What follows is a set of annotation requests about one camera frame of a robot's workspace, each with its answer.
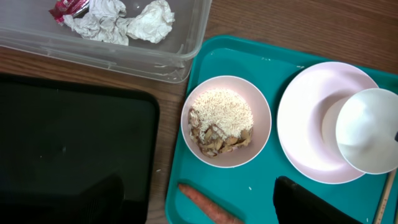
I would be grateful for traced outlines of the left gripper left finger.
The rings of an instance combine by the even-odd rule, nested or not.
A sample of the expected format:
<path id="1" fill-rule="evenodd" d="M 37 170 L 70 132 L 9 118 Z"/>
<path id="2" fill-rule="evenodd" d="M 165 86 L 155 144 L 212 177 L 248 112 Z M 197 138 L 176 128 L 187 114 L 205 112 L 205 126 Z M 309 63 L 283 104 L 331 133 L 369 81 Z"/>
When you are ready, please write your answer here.
<path id="1" fill-rule="evenodd" d="M 75 195 L 2 191 L 1 224 L 115 223 L 123 200 L 123 182 L 114 174 Z"/>

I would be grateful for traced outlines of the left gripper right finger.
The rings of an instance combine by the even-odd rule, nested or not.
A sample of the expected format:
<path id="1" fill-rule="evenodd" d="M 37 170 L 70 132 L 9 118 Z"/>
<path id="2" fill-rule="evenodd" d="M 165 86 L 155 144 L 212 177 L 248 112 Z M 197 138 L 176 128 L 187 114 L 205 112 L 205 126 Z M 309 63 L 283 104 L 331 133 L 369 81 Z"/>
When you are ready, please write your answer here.
<path id="1" fill-rule="evenodd" d="M 273 204 L 279 223 L 360 224 L 286 176 L 275 180 Z"/>

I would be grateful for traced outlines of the large white plate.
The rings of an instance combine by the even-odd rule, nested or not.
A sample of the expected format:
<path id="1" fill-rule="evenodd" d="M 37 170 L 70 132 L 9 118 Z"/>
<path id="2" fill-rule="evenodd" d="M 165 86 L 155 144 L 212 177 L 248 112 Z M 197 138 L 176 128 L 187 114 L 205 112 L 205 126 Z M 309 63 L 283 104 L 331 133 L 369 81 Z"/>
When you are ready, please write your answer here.
<path id="1" fill-rule="evenodd" d="M 335 142 L 335 121 L 345 101 L 377 88 L 363 70 L 342 62 L 322 62 L 300 72 L 287 86 L 277 113 L 277 132 L 289 162 L 323 184 L 345 184 L 364 175 L 345 161 Z"/>

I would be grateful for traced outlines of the small white cup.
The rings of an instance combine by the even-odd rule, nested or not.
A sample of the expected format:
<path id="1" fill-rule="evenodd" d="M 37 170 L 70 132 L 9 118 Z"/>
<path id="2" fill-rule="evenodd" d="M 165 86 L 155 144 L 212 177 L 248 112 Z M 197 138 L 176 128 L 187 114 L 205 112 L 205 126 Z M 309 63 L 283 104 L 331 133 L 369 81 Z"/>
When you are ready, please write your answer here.
<path id="1" fill-rule="evenodd" d="M 397 94 L 371 88 L 351 96 L 336 120 L 336 143 L 355 169 L 385 174 L 397 168 Z"/>

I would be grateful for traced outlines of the white tissue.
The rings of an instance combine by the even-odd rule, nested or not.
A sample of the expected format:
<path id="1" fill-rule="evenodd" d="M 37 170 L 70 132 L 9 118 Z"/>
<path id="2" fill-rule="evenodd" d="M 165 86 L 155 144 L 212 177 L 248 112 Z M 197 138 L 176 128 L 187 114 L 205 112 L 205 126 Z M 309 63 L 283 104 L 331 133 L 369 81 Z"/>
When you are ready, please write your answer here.
<path id="1" fill-rule="evenodd" d="M 130 19 L 120 0 L 90 1 L 89 11 L 82 18 L 64 15 L 64 24 L 84 39 L 118 45 L 129 45 L 127 24 Z"/>
<path id="2" fill-rule="evenodd" d="M 172 31 L 175 13 L 166 0 L 148 4 L 127 26 L 127 36 L 158 44 Z"/>

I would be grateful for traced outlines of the red foil snack wrapper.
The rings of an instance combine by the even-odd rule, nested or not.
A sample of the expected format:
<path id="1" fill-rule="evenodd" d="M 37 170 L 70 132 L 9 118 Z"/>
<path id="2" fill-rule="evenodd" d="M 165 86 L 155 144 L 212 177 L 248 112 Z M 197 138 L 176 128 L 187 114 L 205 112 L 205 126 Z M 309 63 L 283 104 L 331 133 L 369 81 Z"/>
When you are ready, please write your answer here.
<path id="1" fill-rule="evenodd" d="M 56 22 L 64 22 L 64 15 L 76 17 L 85 12 L 90 5 L 90 0 L 58 0 L 55 6 L 49 10 Z"/>

